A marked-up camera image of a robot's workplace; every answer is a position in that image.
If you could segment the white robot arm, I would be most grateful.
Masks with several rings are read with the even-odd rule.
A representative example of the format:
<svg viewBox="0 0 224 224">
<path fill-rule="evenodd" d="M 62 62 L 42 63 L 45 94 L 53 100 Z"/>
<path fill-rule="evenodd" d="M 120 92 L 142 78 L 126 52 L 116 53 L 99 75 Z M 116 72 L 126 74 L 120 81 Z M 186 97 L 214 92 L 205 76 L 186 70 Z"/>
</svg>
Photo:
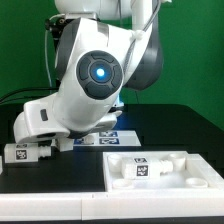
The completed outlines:
<svg viewBox="0 0 224 224">
<path fill-rule="evenodd" d="M 171 0 L 54 0 L 64 24 L 55 68 L 59 90 L 24 104 L 15 141 L 81 138 L 113 128 L 122 88 L 142 90 L 160 75 L 158 12 Z"/>
</svg>

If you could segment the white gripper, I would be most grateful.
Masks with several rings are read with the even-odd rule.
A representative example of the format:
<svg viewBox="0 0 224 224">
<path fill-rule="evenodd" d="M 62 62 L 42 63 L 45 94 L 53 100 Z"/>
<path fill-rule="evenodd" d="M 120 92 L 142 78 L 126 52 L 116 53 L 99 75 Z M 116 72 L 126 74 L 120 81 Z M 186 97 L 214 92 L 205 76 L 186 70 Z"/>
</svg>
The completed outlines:
<svg viewBox="0 0 224 224">
<path fill-rule="evenodd" d="M 53 100 L 39 99 L 24 104 L 15 120 L 13 131 L 18 144 L 65 138 L 70 132 L 55 120 Z"/>
</svg>

